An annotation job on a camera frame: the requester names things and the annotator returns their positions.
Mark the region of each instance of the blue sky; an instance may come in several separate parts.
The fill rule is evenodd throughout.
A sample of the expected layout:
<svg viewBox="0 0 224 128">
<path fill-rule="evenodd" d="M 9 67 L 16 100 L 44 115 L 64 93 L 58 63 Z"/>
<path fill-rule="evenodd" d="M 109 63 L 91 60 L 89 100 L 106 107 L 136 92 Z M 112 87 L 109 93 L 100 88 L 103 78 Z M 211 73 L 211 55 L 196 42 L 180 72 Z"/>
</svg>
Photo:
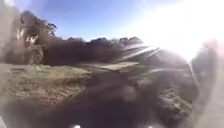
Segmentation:
<svg viewBox="0 0 224 128">
<path fill-rule="evenodd" d="M 84 39 L 129 36 L 127 28 L 150 10 L 167 0 L 15 0 L 21 10 L 55 23 L 57 35 Z"/>
</svg>

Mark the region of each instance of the grassy field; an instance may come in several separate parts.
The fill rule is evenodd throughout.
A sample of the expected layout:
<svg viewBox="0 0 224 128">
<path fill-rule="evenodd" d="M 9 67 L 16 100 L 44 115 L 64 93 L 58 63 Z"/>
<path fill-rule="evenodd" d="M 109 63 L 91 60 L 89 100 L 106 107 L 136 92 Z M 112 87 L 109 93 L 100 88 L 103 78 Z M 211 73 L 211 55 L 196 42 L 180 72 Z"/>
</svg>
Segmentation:
<svg viewBox="0 0 224 128">
<path fill-rule="evenodd" d="M 85 81 L 90 76 L 90 72 L 84 69 L 66 66 L 1 64 L 0 69 L 1 99 L 27 99 L 41 105 L 57 105 L 76 96 L 85 89 Z"/>
<path fill-rule="evenodd" d="M 189 74 L 186 71 L 172 73 L 169 70 L 163 72 L 151 68 L 135 62 L 60 67 L 0 64 L 0 105 L 3 108 L 7 105 L 6 115 L 15 118 L 15 122 L 17 118 L 24 118 L 28 120 L 25 123 L 31 122 L 30 125 L 39 126 L 45 125 L 43 120 L 48 120 L 48 123 L 52 123 L 54 118 L 57 119 L 53 122 L 69 120 L 67 115 L 70 115 L 73 109 L 77 109 L 73 112 L 76 114 L 91 112 L 91 104 L 94 104 L 95 100 L 109 98 L 105 101 L 109 102 L 116 96 L 129 98 L 132 92 L 126 92 L 125 89 L 138 86 L 137 90 L 149 97 L 151 94 L 157 95 L 153 100 L 158 102 L 154 105 L 161 113 L 177 114 L 172 120 L 186 117 L 192 109 L 191 100 L 194 98 L 194 87 Z M 79 108 L 79 102 L 86 107 Z M 170 122 L 171 117 L 163 117 L 164 115 L 169 114 L 159 116 Z"/>
</svg>

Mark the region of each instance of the sunlight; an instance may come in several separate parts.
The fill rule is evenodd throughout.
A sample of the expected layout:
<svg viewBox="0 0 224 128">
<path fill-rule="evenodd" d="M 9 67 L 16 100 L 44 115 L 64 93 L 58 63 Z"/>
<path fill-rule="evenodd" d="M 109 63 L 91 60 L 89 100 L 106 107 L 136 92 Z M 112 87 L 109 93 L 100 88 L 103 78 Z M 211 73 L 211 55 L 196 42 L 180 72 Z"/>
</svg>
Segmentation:
<svg viewBox="0 0 224 128">
<path fill-rule="evenodd" d="M 191 60 L 204 41 L 223 39 L 223 5 L 223 0 L 181 0 L 144 10 L 142 20 L 128 31 L 147 45 Z"/>
<path fill-rule="evenodd" d="M 5 4 L 8 5 L 8 6 L 14 6 L 15 5 L 14 0 L 4 0 L 4 1 L 5 1 Z"/>
</svg>

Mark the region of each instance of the grass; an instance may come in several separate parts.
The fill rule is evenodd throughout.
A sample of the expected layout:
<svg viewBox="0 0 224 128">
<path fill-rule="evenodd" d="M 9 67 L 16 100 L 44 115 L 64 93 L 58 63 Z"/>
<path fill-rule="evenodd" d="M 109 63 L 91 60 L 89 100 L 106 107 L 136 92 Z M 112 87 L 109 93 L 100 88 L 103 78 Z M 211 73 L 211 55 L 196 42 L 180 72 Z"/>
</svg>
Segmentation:
<svg viewBox="0 0 224 128">
<path fill-rule="evenodd" d="M 89 72 L 73 67 L 0 65 L 1 97 L 33 100 L 40 105 L 60 104 L 85 89 Z"/>
</svg>

